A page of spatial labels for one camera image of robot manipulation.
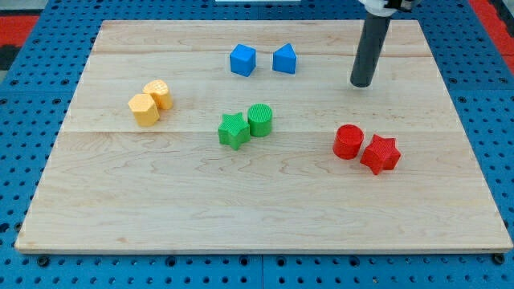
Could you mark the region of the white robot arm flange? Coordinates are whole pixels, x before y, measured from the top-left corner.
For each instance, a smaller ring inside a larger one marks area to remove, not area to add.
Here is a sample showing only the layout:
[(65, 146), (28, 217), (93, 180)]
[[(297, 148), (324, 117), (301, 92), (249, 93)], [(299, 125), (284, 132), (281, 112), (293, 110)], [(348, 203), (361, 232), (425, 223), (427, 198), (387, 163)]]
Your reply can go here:
[(358, 0), (368, 13), (390, 17), (397, 11), (411, 12), (422, 0)]

